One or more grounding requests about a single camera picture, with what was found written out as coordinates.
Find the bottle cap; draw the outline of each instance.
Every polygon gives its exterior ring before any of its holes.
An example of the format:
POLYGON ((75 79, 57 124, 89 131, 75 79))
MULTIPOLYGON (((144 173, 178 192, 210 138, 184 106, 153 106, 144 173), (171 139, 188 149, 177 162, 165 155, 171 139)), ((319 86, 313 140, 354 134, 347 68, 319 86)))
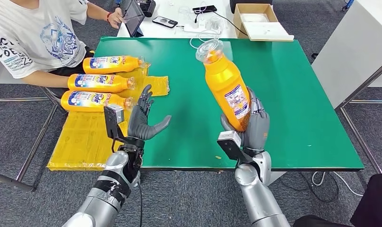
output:
POLYGON ((134 77, 130 77, 127 79, 127 88, 131 89, 131 90, 135 89, 135 78, 134 77))
POLYGON ((195 57, 204 64, 210 64, 223 56, 223 42, 211 39, 198 47, 195 57))
POLYGON ((123 102, 124 110, 132 110, 133 106, 134 106, 134 102, 132 97, 128 97, 124 99, 124 102, 123 102))
POLYGON ((138 59, 138 67, 140 68, 147 69, 151 65, 150 63, 145 62, 145 59, 142 56, 138 57, 137 59, 138 59))

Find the white t-shirt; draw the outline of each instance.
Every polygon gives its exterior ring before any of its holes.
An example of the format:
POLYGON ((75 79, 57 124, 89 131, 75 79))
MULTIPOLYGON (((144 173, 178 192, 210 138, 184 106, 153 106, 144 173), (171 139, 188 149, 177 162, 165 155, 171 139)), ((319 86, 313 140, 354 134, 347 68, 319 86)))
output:
POLYGON ((87 0, 39 0, 26 9, 0 0, 0 61, 14 78, 76 67, 85 56, 71 20, 85 24, 87 0))

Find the bottle label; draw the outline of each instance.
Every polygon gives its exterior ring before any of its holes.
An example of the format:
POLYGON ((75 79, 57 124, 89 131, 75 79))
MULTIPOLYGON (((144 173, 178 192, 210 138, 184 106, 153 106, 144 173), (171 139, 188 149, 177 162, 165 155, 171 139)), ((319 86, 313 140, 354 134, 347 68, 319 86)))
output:
POLYGON ((225 94, 225 98, 237 119, 245 117, 250 112, 250 102, 247 100, 240 85, 237 85, 232 91, 225 94))
POLYGON ((74 91, 69 97, 69 105, 97 107, 100 105, 108 105, 112 94, 74 91))
POLYGON ((120 62, 125 63, 125 57, 116 56, 116 57, 101 57, 101 58, 91 58, 90 67, 91 69, 108 69, 114 68, 120 62))
POLYGON ((113 79, 114 75, 78 74, 75 80, 75 87, 111 86, 113 79))

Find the person's hand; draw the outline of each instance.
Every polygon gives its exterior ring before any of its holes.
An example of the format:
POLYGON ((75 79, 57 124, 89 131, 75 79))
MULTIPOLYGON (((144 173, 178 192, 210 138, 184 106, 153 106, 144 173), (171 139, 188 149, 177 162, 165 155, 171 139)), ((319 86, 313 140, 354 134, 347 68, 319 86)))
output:
MULTIPOLYGON (((268 137, 269 115, 263 109, 263 105, 256 97, 254 91, 249 87, 247 88, 251 99, 251 116, 247 130, 238 132, 238 135, 241 138, 241 146, 243 148, 260 151, 264 149, 266 138, 268 137)), ((224 114, 220 116, 220 120, 226 131, 236 131, 224 114)))
POLYGON ((170 115, 154 126, 148 125, 149 110, 154 102, 153 99, 149 100, 152 96, 152 92, 149 92, 151 87, 149 84, 144 88, 139 96, 137 105, 132 109, 127 131, 127 135, 130 137, 149 140, 169 126, 170 119, 172 118, 170 115))
POLYGON ((120 24, 124 22, 123 19, 123 13, 121 8, 116 8, 114 10, 114 13, 111 13, 109 17, 107 18, 107 21, 110 23, 110 25, 116 29, 120 28, 120 24))

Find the black phone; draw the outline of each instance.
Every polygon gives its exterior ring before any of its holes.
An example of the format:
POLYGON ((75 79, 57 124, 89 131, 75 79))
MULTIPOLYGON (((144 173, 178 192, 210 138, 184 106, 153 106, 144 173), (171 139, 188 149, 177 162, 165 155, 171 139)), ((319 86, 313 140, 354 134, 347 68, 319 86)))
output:
POLYGON ((193 8, 192 11, 194 11, 195 14, 210 13, 210 12, 216 12, 217 8, 214 5, 211 5, 206 7, 203 6, 203 7, 193 8))

